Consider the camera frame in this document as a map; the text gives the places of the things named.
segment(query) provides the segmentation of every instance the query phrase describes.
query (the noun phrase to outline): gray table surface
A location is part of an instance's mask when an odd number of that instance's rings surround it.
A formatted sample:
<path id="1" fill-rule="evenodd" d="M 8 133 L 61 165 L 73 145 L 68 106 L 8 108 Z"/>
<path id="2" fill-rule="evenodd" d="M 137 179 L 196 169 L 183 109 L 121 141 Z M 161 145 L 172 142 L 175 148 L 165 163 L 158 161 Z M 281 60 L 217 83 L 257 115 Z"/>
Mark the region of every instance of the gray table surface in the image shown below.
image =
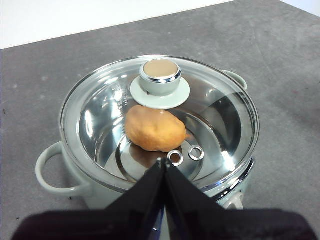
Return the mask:
<path id="1" fill-rule="evenodd" d="M 61 105 L 82 77 L 146 54 L 245 78 L 261 129 L 244 206 L 298 212 L 320 235 L 320 18 L 276 0 L 238 0 L 1 51 L 1 239 L 29 215 L 86 208 L 44 191 L 36 160 L 60 141 Z M 44 175 L 73 184 L 58 156 Z"/>

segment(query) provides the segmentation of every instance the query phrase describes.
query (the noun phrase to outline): cooking pot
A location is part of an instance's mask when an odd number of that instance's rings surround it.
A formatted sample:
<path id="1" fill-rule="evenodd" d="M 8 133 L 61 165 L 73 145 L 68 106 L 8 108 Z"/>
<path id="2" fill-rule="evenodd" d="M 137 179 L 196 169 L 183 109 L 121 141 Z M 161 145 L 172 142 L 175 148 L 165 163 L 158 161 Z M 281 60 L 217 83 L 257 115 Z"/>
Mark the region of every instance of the cooking pot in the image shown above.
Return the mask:
<path id="1" fill-rule="evenodd" d="M 126 115 L 141 105 L 184 123 L 188 137 L 175 149 L 176 168 L 225 208 L 242 209 L 259 135 L 246 90 L 234 72 L 183 57 L 144 55 L 102 66 L 67 95 L 59 115 L 61 141 L 40 155 L 36 177 L 52 194 L 81 196 L 90 209 L 106 208 L 167 156 L 143 150 L 126 135 Z M 194 146 L 199 152 L 192 152 Z M 77 186 L 56 188 L 44 180 L 46 162 L 58 154 Z"/>

